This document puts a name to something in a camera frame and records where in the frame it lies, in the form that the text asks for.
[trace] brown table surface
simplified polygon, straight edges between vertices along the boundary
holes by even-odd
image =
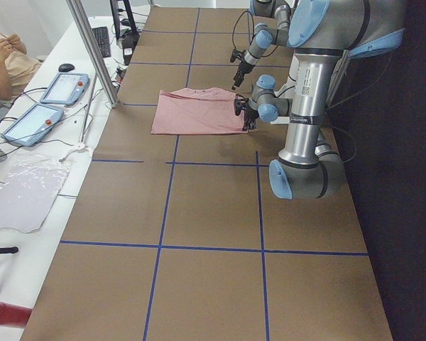
[[[23,341],[391,340],[348,187],[271,192],[286,126],[150,134],[160,90],[230,89],[241,12],[152,8]],[[264,73],[280,87],[292,53],[239,91]]]

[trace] pink cloth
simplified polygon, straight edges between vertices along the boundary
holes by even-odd
[[[242,134],[243,113],[235,116],[235,94],[213,87],[159,92],[152,134]]]

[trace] blue tape line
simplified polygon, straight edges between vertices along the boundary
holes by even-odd
[[[260,253],[260,249],[240,249],[228,247],[188,247],[179,245],[155,245],[132,243],[108,243],[108,242],[83,242],[77,240],[60,240],[61,244],[95,245],[98,247],[135,247],[145,249],[179,249],[192,251],[230,251]],[[333,251],[299,251],[299,250],[264,250],[266,254],[307,254],[313,256],[368,256],[366,252],[333,252]]]
[[[173,173],[174,173],[174,170],[175,170],[175,161],[177,160],[178,141],[179,140],[180,140],[180,136],[177,135],[177,141],[175,142],[175,148],[174,148],[174,151],[173,151],[173,164],[172,164],[172,169],[170,170],[168,194],[167,194],[167,197],[165,199],[163,223],[161,224],[161,233],[160,233],[160,236],[159,236],[158,253],[156,254],[155,270],[153,272],[153,280],[152,280],[152,283],[151,283],[151,293],[150,293],[150,298],[148,300],[147,317],[146,317],[146,321],[145,321],[145,328],[144,328],[144,331],[143,331],[143,338],[142,338],[143,341],[147,340],[148,326],[149,326],[149,323],[150,323],[151,308],[152,308],[152,305],[153,305],[153,296],[155,294],[156,277],[158,275],[159,259],[160,259],[160,255],[161,255],[161,249],[162,249],[161,246],[163,244],[163,239],[164,239],[165,221],[166,221],[166,218],[167,218],[167,215],[168,215],[170,191],[172,189]]]
[[[245,164],[245,163],[203,163],[203,162],[175,162],[177,165],[184,165],[184,166],[228,166],[228,167],[256,167],[256,165],[253,164]]]
[[[76,240],[60,240],[60,244],[95,245],[97,247],[136,247],[136,248],[148,248],[148,249],[158,248],[158,245],[152,245],[152,244],[82,242],[82,241],[76,241]]]
[[[199,16],[200,16],[200,9],[197,9],[196,27],[194,29],[194,37],[192,38],[190,66],[187,69],[187,77],[186,77],[186,85],[185,85],[185,87],[187,87],[188,84],[190,83],[190,74],[191,74],[191,66],[192,66],[192,56],[194,55],[194,47],[195,47],[196,35],[197,35],[197,26],[199,25]]]
[[[143,330],[143,337],[142,337],[143,341],[147,340],[148,326],[150,325],[150,315],[151,315],[151,308],[153,304],[153,297],[155,295],[156,276],[158,275],[160,255],[161,255],[161,248],[158,248],[158,253],[156,254],[156,260],[155,260],[155,271],[153,272],[153,280],[151,281],[150,298],[148,299],[147,317],[145,319],[145,328]]]
[[[368,256],[366,252],[334,252],[334,251],[300,251],[300,250],[265,250],[266,254],[309,254],[318,256]]]
[[[192,31],[153,31],[153,30],[142,30],[142,32],[149,33],[197,33],[197,34],[232,34],[232,32],[192,32]],[[247,32],[235,32],[235,34],[249,34]]]
[[[181,66],[218,66],[218,67],[236,67],[233,64],[204,64],[204,63],[154,63],[154,62],[130,62],[134,65],[181,65]],[[256,65],[255,67],[272,67],[287,69],[287,65]]]
[[[256,176],[258,193],[258,218],[261,227],[261,253],[262,253],[262,279],[263,279],[263,303],[265,307],[265,331],[266,339],[270,341],[270,323],[268,317],[268,289],[267,289],[267,270],[265,261],[265,235],[263,232],[263,213],[262,213],[262,191],[261,191],[261,172],[258,166],[258,151],[256,151]]]
[[[225,252],[249,252],[260,253],[259,249],[240,249],[233,247],[185,247],[178,245],[162,245],[161,248],[169,250],[192,250],[192,251],[225,251]]]
[[[108,160],[105,158],[94,158],[92,162],[143,163],[143,161],[140,160]]]

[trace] keyboard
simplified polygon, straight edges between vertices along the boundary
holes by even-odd
[[[99,50],[101,51],[101,55],[103,58],[111,56],[111,45],[109,42],[109,32],[106,26],[102,27],[94,27],[93,35],[96,39]]]

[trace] red cylinder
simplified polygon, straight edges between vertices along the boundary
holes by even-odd
[[[31,314],[30,308],[0,302],[0,325],[24,328]]]

